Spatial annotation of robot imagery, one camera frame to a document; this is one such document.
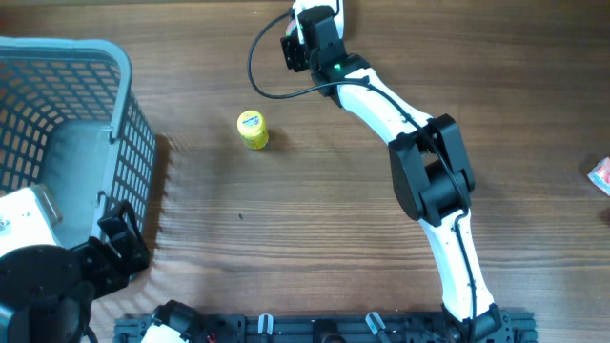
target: yellow cylindrical object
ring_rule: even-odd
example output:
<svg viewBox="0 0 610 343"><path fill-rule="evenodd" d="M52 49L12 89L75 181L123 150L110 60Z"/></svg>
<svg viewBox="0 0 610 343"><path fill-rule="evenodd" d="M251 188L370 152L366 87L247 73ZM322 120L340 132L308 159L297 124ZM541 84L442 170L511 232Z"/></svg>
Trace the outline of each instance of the yellow cylindrical object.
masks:
<svg viewBox="0 0 610 343"><path fill-rule="evenodd" d="M246 147L250 149L263 149L269 142L267 123L259 111L249 110L241 113L237 119L237 130Z"/></svg>

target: can lid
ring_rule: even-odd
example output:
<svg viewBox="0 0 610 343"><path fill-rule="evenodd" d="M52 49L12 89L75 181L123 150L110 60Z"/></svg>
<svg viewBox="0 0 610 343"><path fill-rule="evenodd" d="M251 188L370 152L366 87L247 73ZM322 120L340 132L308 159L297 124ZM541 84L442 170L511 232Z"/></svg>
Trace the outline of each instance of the can lid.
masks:
<svg viewBox="0 0 610 343"><path fill-rule="evenodd" d="M237 119L239 133L246 136L259 134L266 126L265 118L259 111L245 111Z"/></svg>

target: wooden table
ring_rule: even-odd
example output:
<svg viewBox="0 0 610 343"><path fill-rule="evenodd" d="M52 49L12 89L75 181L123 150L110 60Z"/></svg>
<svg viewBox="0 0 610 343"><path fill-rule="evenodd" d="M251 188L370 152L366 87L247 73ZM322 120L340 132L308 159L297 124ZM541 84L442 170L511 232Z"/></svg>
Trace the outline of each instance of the wooden table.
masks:
<svg viewBox="0 0 610 343"><path fill-rule="evenodd" d="M437 311L428 241L400 209L387 150L329 99L265 99L246 77L254 36L289 2L0 10L6 35L103 38L133 65L157 133L146 227L154 260L96 301L91 324L170 299L203 313ZM610 333L610 201L586 178L610 155L610 10L573 5L348 1L347 48L405 100L452 114L475 171L473 232L497 303L536 313L541 342ZM273 29L254 56L267 91L287 71ZM248 151L247 109L272 142Z"/></svg>

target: gray plastic basket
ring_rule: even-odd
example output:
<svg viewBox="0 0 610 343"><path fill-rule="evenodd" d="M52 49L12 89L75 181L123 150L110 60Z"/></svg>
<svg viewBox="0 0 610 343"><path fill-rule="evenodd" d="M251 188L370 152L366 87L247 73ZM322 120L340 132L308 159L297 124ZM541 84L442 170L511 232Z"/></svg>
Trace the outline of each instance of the gray plastic basket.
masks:
<svg viewBox="0 0 610 343"><path fill-rule="evenodd" d="M64 247L103 239L97 220L124 199L143 231L156 146L131 82L110 42L0 37L0 196L47 185Z"/></svg>

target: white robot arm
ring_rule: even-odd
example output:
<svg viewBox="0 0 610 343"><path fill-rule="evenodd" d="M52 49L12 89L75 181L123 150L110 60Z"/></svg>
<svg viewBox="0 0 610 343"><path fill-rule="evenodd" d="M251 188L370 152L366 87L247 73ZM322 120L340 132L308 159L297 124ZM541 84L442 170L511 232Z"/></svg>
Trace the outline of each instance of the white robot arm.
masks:
<svg viewBox="0 0 610 343"><path fill-rule="evenodd" d="M470 322L478 325L478 318L489 315L496 305L478 264L470 229L471 214L463 206L464 203L470 206L468 194L474 188L474 179L458 126L447 114L435 119L415 109L384 85L364 59L345 52L342 5L342 1L336 0L295 1L291 26L281 39L287 67L295 71L311 69L312 78L324 96L330 96L340 107L360 117L388 145L396 198L428 236L442 281L444 311L458 327L464 328ZM370 86L340 84L350 80L364 80ZM438 158L447 160L449 168L443 169L438 161L423 165L421 155L431 151L427 144L431 140L440 146L442 156ZM452 181L453 186L465 193L462 196L465 201L460 201L451 187L449 173L457 180ZM472 296L469 272L475 281L476 297ZM481 330L486 331L485 326L497 324L483 324L477 329L477 336L483 334Z"/></svg>
<svg viewBox="0 0 610 343"><path fill-rule="evenodd" d="M373 86L392 96L406 112L413 116L421 127L425 127L428 120L432 119L430 114L416 110L390 91L371 68L354 71L346 78L361 79L365 76L369 77ZM405 122L402 115L392 104L374 91L368 91L360 86L346 85L338 86L337 92L341 106L360 117L386 144L396 139L401 133L416 131L412 124ZM418 221L428 236L437 262L442 281L443 303L447 310L459 319L472 318L470 281L460 252L458 239L452 231L456 217L462 213L462 210L457 210L446 215L442 218L438 227L425 219L419 219ZM477 313L481 314L489 310L489 307L494 303L494 298L485 286L478 265L477 253L470 230L470 216L471 214L468 213L468 216L462 218L460 226L462 239L477 285Z"/></svg>

